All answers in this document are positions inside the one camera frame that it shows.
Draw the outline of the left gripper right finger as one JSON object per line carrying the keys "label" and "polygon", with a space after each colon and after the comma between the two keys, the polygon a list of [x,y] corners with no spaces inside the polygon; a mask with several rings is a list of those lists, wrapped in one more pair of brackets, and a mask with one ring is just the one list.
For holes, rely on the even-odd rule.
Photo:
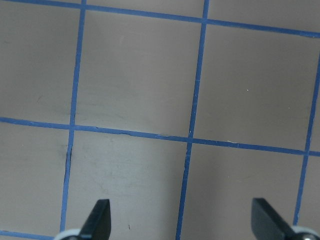
{"label": "left gripper right finger", "polygon": [[295,235],[289,224],[264,198],[252,199],[250,225],[257,240],[289,240]]}

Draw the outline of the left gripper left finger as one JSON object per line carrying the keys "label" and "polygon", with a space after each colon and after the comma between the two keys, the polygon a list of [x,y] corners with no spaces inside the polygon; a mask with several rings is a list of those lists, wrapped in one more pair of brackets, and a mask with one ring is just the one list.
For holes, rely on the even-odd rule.
{"label": "left gripper left finger", "polygon": [[109,199],[99,199],[80,229],[81,240],[108,240],[111,235],[111,206]]}

